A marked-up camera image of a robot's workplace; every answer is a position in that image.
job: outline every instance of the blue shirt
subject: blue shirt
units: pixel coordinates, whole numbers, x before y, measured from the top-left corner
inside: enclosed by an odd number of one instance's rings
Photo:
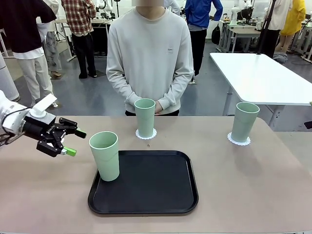
[[[187,0],[185,5],[187,23],[197,27],[208,28],[211,2],[216,8],[214,20],[219,21],[223,12],[220,0]]]

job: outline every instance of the hand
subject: hand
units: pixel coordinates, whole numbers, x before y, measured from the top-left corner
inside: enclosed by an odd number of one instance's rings
[[[159,112],[161,111],[162,111],[161,104],[159,103],[159,101],[155,101],[155,115],[159,116]]]

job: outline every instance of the white coaster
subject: white coaster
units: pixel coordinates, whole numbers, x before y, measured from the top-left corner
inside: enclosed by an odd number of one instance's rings
[[[149,140],[149,139],[152,139],[152,138],[154,138],[156,135],[157,135],[157,131],[156,131],[155,128],[153,129],[153,135],[150,136],[150,137],[141,137],[141,136],[138,134],[138,129],[136,130],[136,136],[137,136],[138,138],[142,139],[142,140]]]
[[[235,145],[241,145],[241,146],[249,145],[250,142],[251,142],[251,140],[250,140],[249,137],[247,137],[247,140],[246,140],[245,142],[237,142],[237,141],[234,141],[234,140],[232,139],[232,132],[230,132],[230,133],[228,134],[228,139],[229,139],[229,141],[232,142],[233,144],[235,144]]]

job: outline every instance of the tray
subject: tray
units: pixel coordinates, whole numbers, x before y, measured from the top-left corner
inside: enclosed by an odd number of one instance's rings
[[[119,151],[119,177],[96,173],[88,204],[98,214],[180,214],[198,203],[192,164],[179,151]]]

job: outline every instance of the black bag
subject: black bag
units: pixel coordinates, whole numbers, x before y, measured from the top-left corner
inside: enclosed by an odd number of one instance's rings
[[[220,27],[217,25],[217,27],[213,30],[213,33],[211,34],[211,41],[213,44],[219,45],[220,42]]]

